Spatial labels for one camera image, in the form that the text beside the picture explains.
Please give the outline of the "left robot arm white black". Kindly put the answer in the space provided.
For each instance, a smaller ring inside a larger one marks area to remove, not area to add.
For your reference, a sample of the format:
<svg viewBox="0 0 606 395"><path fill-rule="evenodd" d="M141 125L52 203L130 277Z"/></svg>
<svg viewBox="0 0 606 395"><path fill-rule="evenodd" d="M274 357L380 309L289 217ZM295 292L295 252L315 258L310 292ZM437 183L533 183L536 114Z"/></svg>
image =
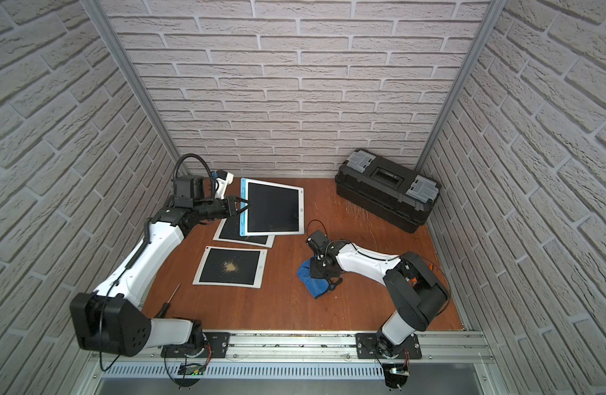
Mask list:
<svg viewBox="0 0 606 395"><path fill-rule="evenodd" d="M135 356L145 348L165 347L174 357L204 350L201 322L147 317L140 302L166 258L198 225L241 214L241 198L228 196L234 176L217 171L209 197L200 177L174 179L174 193L143 226L143 238L129 256L94 291L79 293L69 310L79 347L83 350Z"/></svg>

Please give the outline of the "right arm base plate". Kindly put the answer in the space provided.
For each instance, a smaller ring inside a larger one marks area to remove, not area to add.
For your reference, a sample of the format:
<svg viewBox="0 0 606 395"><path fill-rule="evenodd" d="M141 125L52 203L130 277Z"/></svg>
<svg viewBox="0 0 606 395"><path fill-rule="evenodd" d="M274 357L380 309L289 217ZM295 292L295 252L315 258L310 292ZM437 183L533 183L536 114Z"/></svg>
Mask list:
<svg viewBox="0 0 606 395"><path fill-rule="evenodd" d="M357 358L360 360L405 359L420 360L422 358L421 346L417 335L408 336L401 344L383 337L381 332L359 332L355 334Z"/></svg>

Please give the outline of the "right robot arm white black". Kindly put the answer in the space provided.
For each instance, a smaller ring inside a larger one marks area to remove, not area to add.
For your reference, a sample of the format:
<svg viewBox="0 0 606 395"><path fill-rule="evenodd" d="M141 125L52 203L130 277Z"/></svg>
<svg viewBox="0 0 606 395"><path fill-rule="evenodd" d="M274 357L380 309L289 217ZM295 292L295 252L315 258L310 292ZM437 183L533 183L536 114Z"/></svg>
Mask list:
<svg viewBox="0 0 606 395"><path fill-rule="evenodd" d="M376 334L376 347L395 355L415 332L426 330L449 304L448 287L417 253L389 255L348 240L330 240L320 231L306 239L313 255L297 270L309 293L318 298L356 273L384 285L395 311Z"/></svg>

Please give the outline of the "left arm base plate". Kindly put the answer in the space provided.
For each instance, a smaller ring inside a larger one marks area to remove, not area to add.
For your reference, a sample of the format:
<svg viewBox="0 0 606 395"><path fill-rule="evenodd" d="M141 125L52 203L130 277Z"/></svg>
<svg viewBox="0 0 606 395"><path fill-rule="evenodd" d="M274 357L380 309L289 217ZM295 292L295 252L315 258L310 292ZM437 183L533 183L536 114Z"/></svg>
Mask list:
<svg viewBox="0 0 606 395"><path fill-rule="evenodd" d="M161 352L163 358L204 358L208 356L222 359L227 354L230 332L201 332L181 345L164 346Z"/></svg>

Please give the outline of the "blue-edged drawing tablet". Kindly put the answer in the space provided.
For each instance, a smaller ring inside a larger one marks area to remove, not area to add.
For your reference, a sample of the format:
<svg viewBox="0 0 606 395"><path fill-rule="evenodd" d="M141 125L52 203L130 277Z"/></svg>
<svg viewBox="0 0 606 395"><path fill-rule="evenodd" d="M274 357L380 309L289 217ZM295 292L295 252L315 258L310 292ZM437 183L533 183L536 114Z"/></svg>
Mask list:
<svg viewBox="0 0 606 395"><path fill-rule="evenodd" d="M241 236L302 235L304 189L258 179L242 178L241 198L250 207L240 215Z"/></svg>

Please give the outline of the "blue microfiber cleaning mitt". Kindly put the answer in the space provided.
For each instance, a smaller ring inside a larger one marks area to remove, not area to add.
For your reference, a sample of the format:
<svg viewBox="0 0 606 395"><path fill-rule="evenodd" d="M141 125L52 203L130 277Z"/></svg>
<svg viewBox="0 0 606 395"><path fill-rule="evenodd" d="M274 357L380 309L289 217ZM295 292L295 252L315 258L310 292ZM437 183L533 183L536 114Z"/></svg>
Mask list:
<svg viewBox="0 0 606 395"><path fill-rule="evenodd" d="M342 283L342 278L339 278L336 282L313 278L311 276L311 260L309 259L299 266L296 274L314 299L318 299L326 293L334 291Z"/></svg>

